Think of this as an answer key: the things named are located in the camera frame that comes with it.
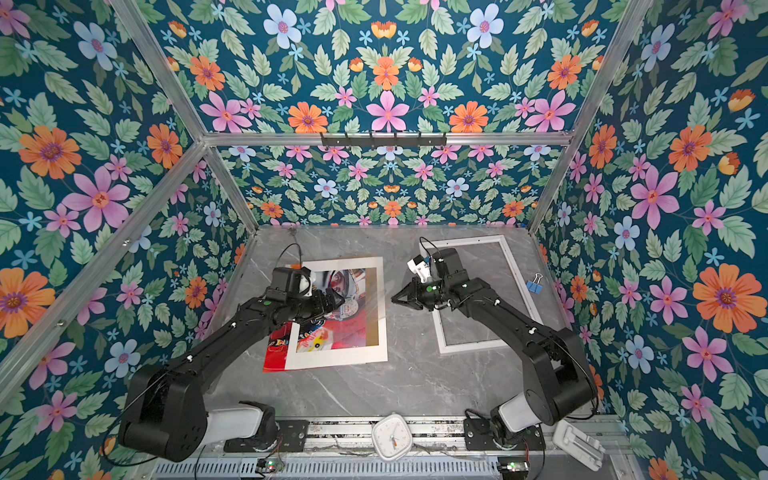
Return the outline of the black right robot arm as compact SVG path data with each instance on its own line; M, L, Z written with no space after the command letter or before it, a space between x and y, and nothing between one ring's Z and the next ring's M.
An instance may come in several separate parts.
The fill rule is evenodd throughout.
M553 426L599 400L578 336L567 328L555 330L534 321L489 283L470 277L456 249L418 255L407 266L413 277L391 297L393 303L413 310L458 311L490 329L521 360L521 393L492 409L488 419L499 446L512 447L530 428Z

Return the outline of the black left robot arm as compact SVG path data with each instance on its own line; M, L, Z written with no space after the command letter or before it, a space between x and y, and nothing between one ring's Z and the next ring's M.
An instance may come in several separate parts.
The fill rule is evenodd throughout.
M265 292L237 307L218 330L164 366L146 365L132 377L117 442L151 457L180 462L199 447L249 439L271 449L278 438L273 407L242 401L210 410L204 395L252 345L287 323L305 325L338 310L344 297L316 289L310 270L277 267Z

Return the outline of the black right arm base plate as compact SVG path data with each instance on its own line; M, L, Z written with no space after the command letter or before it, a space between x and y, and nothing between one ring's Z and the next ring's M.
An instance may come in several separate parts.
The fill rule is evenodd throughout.
M465 449L468 451L544 451L546 442L540 426L532 426L521 432L496 432L488 419L465 417L463 419Z

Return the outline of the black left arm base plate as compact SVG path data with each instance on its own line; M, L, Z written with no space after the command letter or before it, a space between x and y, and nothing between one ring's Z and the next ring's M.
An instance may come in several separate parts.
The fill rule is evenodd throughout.
M226 453L302 452L308 438L307 420L274 420L264 422L257 432L246 438L227 440Z

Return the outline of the clear acrylic sheet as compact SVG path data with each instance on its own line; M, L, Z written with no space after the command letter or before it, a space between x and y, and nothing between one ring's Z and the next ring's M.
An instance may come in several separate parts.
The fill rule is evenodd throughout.
M379 302L378 346L366 346L365 292L367 268L377 270ZM314 345L330 355L336 364L381 363L389 360L389 343L394 338L389 326L393 310L391 297L397 287L384 279L384 269L376 262L354 262L346 268L334 268L318 276L320 288L333 288L345 298L345 303L329 314Z

